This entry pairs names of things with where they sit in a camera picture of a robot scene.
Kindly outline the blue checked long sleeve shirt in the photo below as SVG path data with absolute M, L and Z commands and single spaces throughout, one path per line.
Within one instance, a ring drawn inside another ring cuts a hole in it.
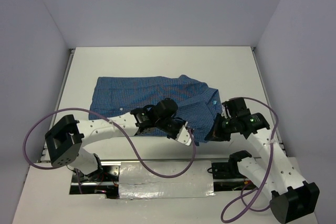
M 177 103 L 176 117 L 186 120 L 194 130 L 196 144 L 204 143 L 217 114 L 223 111 L 219 91 L 186 75 L 178 78 L 100 77 L 90 110 L 110 118 L 135 108 L 156 105 L 165 98 Z

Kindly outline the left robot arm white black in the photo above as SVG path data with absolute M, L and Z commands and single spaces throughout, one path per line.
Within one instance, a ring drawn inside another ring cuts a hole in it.
M 51 165 L 53 168 L 71 166 L 89 181 L 97 181 L 103 168 L 98 155 L 84 149 L 91 143 L 157 129 L 167 138 L 189 146 L 192 139 L 187 122 L 175 117 L 177 110 L 175 101 L 166 98 L 156 105 L 146 105 L 106 120 L 76 120 L 72 114 L 65 115 L 45 134 Z

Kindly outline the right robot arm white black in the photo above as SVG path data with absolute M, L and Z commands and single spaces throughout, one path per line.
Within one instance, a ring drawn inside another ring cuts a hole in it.
M 230 141 L 232 134 L 242 135 L 259 154 L 266 165 L 262 168 L 248 151 L 229 156 L 228 172 L 233 177 L 244 176 L 255 185 L 255 195 L 235 217 L 224 219 L 231 223 L 251 210 L 260 194 L 269 201 L 268 209 L 279 223 L 289 223 L 314 212 L 320 190 L 316 183 L 309 183 L 295 169 L 274 139 L 276 127 L 271 127 L 261 113 L 250 112 L 246 97 L 231 98 L 223 102 L 225 115 L 218 114 L 206 139 Z

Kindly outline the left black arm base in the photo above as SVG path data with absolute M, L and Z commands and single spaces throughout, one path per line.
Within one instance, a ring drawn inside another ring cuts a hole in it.
M 82 172 L 72 170 L 70 183 L 70 195 L 103 195 L 109 199 L 119 198 L 119 174 L 120 165 L 103 164 L 103 172 L 98 178 L 90 180 Z

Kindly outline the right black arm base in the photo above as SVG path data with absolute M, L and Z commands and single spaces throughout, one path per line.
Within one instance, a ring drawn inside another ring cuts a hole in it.
M 232 162 L 211 163 L 207 172 L 212 175 L 215 192 L 241 190 L 245 185 L 246 177 Z

